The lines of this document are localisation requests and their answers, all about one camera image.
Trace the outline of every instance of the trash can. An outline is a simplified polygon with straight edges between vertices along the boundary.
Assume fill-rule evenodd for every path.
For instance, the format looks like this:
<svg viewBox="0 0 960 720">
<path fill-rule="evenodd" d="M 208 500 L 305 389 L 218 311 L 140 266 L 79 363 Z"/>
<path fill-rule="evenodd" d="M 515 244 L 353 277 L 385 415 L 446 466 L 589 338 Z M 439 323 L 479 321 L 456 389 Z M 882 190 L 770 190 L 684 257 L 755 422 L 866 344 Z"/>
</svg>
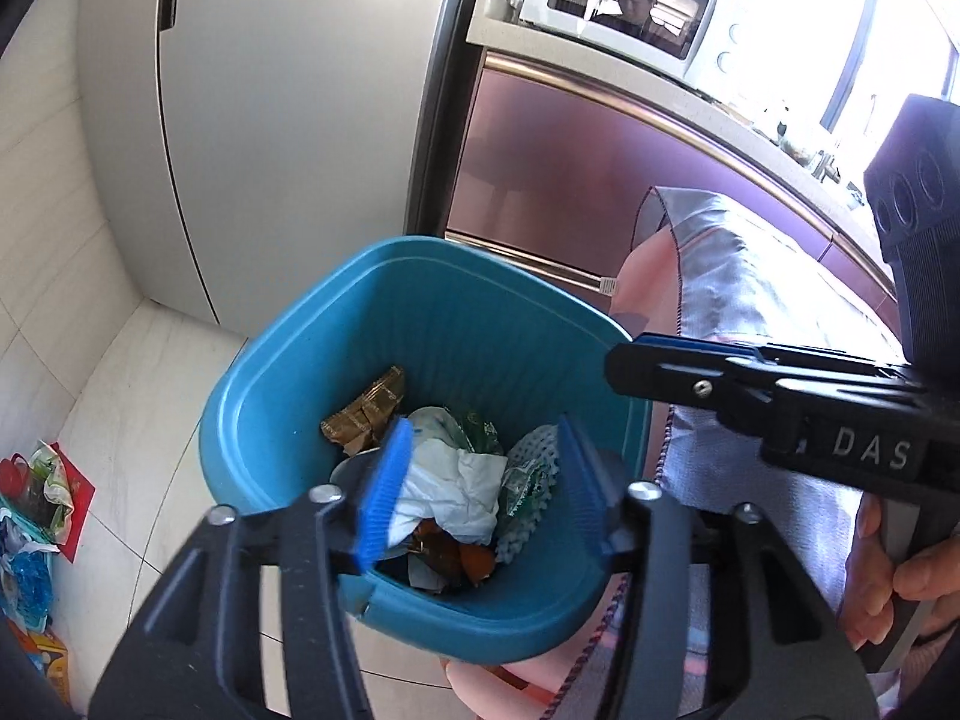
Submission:
<svg viewBox="0 0 960 720">
<path fill-rule="evenodd" d="M 342 458 L 320 420 L 390 365 L 405 413 L 469 404 L 505 448 L 572 413 L 640 472 L 650 406 L 613 393 L 603 361 L 630 341 L 611 319 L 534 276 L 436 238 L 357 255 L 251 341 L 210 395 L 200 462 L 241 512 L 285 506 Z M 553 500 L 510 565 L 476 589 L 429 596 L 368 572 L 342 577 L 344 607 L 387 635 L 474 664 L 531 658 L 586 621 L 606 578 L 580 540 L 560 471 Z"/>
</svg>

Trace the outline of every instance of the wall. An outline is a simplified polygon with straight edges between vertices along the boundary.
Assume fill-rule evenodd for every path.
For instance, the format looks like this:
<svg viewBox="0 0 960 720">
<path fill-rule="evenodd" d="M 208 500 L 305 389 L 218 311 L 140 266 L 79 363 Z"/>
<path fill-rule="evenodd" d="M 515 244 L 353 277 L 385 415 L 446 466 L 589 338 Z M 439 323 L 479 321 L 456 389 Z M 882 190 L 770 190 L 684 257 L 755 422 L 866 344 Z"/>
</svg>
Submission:
<svg viewBox="0 0 960 720">
<path fill-rule="evenodd" d="M 54 440 L 141 295 L 80 127 L 80 0 L 36 0 L 0 57 L 0 457 Z"/>
</svg>

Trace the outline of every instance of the human hand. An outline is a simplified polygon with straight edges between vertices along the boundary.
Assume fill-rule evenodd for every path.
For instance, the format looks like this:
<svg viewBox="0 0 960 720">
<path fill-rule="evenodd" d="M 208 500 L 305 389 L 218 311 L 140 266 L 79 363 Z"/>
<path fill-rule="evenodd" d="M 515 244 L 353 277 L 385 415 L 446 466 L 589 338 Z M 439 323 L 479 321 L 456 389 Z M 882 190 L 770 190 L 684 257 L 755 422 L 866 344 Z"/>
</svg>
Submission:
<svg viewBox="0 0 960 720">
<path fill-rule="evenodd" d="M 854 649 L 880 644 L 894 623 L 893 594 L 906 601 L 935 601 L 922 637 L 960 619 L 960 536 L 948 538 L 894 567 L 880 545 L 880 500 L 864 493 L 847 558 L 840 628 Z"/>
</svg>

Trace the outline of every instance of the crumpled white tissue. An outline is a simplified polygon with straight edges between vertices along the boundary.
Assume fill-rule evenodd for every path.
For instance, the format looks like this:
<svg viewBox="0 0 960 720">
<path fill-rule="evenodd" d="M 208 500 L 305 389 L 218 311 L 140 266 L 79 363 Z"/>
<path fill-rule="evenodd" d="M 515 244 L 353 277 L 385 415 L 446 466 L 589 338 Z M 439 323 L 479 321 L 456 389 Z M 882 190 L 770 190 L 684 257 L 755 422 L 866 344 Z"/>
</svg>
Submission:
<svg viewBox="0 0 960 720">
<path fill-rule="evenodd" d="M 417 409 L 409 419 L 414 450 L 390 521 L 389 545 L 431 518 L 464 544 L 490 543 L 507 458 L 457 448 L 445 429 L 452 420 L 445 409 Z"/>
</svg>

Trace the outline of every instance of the purple cabinet door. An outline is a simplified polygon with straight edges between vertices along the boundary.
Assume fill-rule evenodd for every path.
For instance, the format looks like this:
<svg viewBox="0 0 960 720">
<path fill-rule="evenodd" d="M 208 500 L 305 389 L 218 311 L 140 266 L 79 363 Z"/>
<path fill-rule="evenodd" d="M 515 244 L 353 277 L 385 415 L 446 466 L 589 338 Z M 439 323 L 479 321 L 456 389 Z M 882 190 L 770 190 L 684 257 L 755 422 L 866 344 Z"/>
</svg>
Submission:
<svg viewBox="0 0 960 720">
<path fill-rule="evenodd" d="M 818 259 L 829 245 L 784 204 L 693 146 L 579 95 L 491 70 L 480 80 L 448 227 L 616 276 L 651 186 L 731 196 Z"/>
</svg>

